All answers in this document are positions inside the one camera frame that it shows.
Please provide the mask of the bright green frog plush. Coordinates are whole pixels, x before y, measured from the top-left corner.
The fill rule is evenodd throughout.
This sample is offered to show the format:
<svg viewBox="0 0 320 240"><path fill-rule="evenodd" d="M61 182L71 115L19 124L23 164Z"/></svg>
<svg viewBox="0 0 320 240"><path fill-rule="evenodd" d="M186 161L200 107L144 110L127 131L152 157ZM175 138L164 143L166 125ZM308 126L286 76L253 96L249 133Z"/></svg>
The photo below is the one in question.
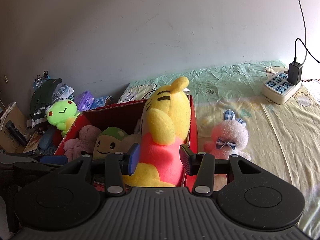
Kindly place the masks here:
<svg viewBox="0 0 320 240"><path fill-rule="evenodd" d="M59 100L46 109L46 117L49 124L56 126L64 137L80 112L77 105L71 99Z"/></svg>

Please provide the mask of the pink plush bear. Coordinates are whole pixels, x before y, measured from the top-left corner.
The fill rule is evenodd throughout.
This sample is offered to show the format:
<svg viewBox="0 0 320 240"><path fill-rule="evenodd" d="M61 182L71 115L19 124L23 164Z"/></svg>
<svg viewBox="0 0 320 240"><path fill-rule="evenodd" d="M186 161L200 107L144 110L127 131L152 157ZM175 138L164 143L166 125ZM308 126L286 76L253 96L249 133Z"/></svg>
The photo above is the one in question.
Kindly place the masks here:
<svg viewBox="0 0 320 240"><path fill-rule="evenodd" d="M64 155L68 162L73 161L81 155L82 151L92 154L98 135L101 130L95 126L87 125L80 129L78 137L69 139L64 143Z"/></svg>

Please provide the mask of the green pickle plush toy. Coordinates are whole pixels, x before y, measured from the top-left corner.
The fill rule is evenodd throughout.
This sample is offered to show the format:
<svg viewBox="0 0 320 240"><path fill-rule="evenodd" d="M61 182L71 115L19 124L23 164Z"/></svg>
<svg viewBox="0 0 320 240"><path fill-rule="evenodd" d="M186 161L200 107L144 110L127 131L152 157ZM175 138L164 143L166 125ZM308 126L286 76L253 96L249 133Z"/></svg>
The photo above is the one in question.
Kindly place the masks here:
<svg viewBox="0 0 320 240"><path fill-rule="evenodd" d="M124 151L123 140L127 133L117 127L108 127L102 131L96 140L93 159L104 159L105 155Z"/></svg>

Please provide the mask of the white plush bunny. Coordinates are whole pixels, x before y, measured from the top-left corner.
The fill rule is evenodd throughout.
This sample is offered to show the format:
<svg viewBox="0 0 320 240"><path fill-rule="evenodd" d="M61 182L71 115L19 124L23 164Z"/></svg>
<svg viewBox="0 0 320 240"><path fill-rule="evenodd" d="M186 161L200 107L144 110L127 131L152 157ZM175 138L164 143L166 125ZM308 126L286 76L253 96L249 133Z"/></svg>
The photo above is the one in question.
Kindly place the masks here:
<svg viewBox="0 0 320 240"><path fill-rule="evenodd" d="M134 143L140 144L141 141L141 119L138 119L133 134L126 136L121 142L121 150L126 153Z"/></svg>

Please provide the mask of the white power strip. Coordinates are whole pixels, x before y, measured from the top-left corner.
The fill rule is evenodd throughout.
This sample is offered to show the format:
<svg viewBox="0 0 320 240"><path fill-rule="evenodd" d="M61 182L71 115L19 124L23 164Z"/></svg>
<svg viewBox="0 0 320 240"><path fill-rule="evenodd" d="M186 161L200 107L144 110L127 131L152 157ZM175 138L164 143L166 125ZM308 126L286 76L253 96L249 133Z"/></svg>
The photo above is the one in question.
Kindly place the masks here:
<svg viewBox="0 0 320 240"><path fill-rule="evenodd" d="M301 81L297 85L289 83L286 70L270 76L262 85L261 93L276 104L282 105L289 100L301 87Z"/></svg>

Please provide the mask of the black power adapter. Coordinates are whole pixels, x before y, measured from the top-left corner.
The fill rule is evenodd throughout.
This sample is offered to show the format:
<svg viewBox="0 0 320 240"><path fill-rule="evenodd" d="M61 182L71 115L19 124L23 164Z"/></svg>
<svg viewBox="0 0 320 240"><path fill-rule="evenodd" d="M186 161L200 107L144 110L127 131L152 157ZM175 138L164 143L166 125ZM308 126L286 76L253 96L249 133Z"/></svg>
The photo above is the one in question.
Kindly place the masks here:
<svg viewBox="0 0 320 240"><path fill-rule="evenodd" d="M303 66L302 64L293 61L289 64L287 81L293 85L298 85L301 81Z"/></svg>

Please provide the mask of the blue white patterned cloth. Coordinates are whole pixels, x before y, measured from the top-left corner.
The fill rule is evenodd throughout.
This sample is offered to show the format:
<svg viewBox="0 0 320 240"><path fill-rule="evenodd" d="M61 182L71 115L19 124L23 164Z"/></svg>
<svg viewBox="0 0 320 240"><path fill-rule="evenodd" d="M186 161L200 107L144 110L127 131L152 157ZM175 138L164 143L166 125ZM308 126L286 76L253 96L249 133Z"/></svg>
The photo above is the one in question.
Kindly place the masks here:
<svg viewBox="0 0 320 240"><path fill-rule="evenodd" d="M90 110L105 107L110 103L112 103L113 101L114 101L114 98L112 96L101 96L101 97L95 98L90 107Z"/></svg>

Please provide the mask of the dark green garment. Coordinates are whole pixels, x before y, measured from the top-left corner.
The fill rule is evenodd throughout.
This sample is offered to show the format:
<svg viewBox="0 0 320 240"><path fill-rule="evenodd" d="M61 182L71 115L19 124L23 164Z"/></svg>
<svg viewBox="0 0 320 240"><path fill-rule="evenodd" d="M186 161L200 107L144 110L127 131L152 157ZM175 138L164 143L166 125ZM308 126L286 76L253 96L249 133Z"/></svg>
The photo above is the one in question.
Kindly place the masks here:
<svg viewBox="0 0 320 240"><path fill-rule="evenodd" d="M52 104L53 93L56 87L62 82L61 78L49 79L35 90L30 102L30 114L34 114L38 109Z"/></svg>

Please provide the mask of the purple plastic pouch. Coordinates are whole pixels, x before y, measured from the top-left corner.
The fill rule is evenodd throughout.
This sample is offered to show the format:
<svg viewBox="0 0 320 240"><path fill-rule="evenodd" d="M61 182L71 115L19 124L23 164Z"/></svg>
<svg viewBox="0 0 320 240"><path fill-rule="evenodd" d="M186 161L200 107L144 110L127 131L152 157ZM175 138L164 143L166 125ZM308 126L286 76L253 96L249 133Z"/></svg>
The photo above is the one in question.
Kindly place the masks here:
<svg viewBox="0 0 320 240"><path fill-rule="evenodd" d="M77 109L79 112L90 110L93 101L94 97L89 90L81 93L74 99L74 102L77 105Z"/></svg>

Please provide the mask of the green cartoon bed sheet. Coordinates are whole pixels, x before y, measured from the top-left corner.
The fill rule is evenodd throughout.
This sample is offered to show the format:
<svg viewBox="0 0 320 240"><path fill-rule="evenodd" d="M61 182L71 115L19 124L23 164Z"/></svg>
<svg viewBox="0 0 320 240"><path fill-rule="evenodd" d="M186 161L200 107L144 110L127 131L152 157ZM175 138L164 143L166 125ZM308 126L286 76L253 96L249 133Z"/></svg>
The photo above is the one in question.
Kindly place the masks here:
<svg viewBox="0 0 320 240"><path fill-rule="evenodd" d="M242 63L183 72L197 124L196 148L231 109L246 122L251 160L297 187L305 198L299 227L319 237L319 103L305 88L284 104L263 96L263 82L285 70L280 61Z"/></svg>

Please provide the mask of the cardboard box on floor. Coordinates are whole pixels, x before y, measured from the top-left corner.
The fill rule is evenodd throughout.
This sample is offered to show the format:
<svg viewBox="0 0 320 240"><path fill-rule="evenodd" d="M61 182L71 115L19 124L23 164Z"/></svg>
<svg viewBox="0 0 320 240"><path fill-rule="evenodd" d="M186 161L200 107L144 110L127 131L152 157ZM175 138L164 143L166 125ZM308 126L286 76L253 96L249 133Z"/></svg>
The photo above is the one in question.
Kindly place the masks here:
<svg viewBox="0 0 320 240"><path fill-rule="evenodd" d="M17 107L16 102L8 104L1 116L1 149L8 153L15 153L21 146L28 143L27 117Z"/></svg>

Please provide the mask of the yellow tiger plush toy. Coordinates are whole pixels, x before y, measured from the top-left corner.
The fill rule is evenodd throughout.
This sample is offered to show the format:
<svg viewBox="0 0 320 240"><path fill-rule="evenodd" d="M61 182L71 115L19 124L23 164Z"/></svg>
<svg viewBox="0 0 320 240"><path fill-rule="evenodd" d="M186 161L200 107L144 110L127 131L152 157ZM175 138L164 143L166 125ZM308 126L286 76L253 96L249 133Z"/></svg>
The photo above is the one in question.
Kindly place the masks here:
<svg viewBox="0 0 320 240"><path fill-rule="evenodd" d="M134 174L124 175L130 187L175 187L183 177L180 145L190 129L191 106L184 90L189 80L178 77L159 87L145 103L140 122L140 156Z"/></svg>

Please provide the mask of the red cardboard box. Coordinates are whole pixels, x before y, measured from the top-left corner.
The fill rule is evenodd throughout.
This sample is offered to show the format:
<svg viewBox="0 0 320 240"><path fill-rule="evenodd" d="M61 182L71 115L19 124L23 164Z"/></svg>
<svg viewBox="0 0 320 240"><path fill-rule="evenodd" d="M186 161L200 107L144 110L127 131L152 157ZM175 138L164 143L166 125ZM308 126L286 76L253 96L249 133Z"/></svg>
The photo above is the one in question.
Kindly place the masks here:
<svg viewBox="0 0 320 240"><path fill-rule="evenodd" d="M188 147L194 152L198 152L198 135L196 114L194 108L193 97L188 95L191 109L190 129L186 140ZM69 139L74 139L78 136L80 129L87 125L95 126L102 131L110 126L124 130L127 134L133 134L136 125L140 122L143 113L143 108L147 100L129 101L124 103L114 103L106 107L97 108L94 110L81 112L67 134L61 139L60 144L54 155L64 155L64 143ZM189 176L185 172L182 177L182 186L186 186L192 190L196 176Z"/></svg>

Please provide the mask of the pink bunny plush toy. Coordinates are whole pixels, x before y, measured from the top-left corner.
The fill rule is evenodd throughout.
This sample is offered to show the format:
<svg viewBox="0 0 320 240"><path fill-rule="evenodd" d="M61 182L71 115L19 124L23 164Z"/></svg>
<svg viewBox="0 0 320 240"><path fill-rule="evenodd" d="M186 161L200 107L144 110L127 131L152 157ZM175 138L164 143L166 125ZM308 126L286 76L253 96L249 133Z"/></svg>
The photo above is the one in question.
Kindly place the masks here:
<svg viewBox="0 0 320 240"><path fill-rule="evenodd" d="M237 154L247 160L251 156L244 152L248 144L249 133L245 120L236 118L235 113L228 109L223 113L223 120L212 129L211 140L203 145L203 151L216 159L226 159Z"/></svg>

